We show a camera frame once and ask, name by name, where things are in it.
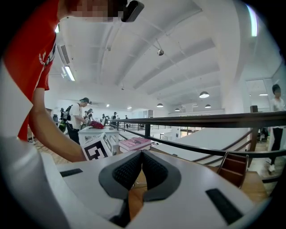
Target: book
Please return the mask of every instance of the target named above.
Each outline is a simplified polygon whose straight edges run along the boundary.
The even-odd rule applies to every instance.
[[[151,144],[151,140],[145,138],[131,138],[119,142],[119,146],[127,151],[141,149]]]
[[[145,147],[143,147],[143,148],[134,149],[134,151],[139,150],[139,149],[149,150],[149,149],[150,149],[150,145],[145,146]],[[122,153],[126,153],[126,152],[129,152],[129,151],[132,151],[132,150],[129,150],[129,151],[128,151],[128,150],[126,150],[126,149],[124,149],[124,148],[122,148],[122,147],[119,147],[119,150],[120,150]]]

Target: black pants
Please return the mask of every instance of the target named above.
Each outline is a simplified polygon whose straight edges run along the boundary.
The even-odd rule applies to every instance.
[[[282,128],[273,128],[274,143],[273,143],[273,146],[271,148],[271,151],[280,149],[282,134],[283,134]],[[270,159],[271,159],[271,164],[273,165],[276,157],[271,157]]]
[[[80,145],[79,129],[74,129],[70,123],[67,122],[67,132],[70,139]]]

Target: white shirt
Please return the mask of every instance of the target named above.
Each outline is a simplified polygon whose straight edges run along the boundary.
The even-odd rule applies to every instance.
[[[72,125],[73,129],[80,129],[81,121],[76,119],[75,116],[81,117],[81,113],[82,113],[82,110],[78,103],[72,105],[70,109],[71,120],[67,122]]]
[[[277,112],[277,111],[285,111],[285,103],[283,99],[271,99],[270,101],[270,110],[272,112]]]

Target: security camera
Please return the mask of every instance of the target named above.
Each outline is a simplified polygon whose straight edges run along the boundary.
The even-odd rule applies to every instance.
[[[159,49],[159,50],[157,51],[157,54],[158,54],[158,55],[164,55],[164,51],[163,51],[162,49]]]

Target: cap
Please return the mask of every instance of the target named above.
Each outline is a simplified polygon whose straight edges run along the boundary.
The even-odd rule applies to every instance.
[[[83,99],[80,99],[81,102],[87,102],[89,104],[92,104],[89,98],[84,97]]]

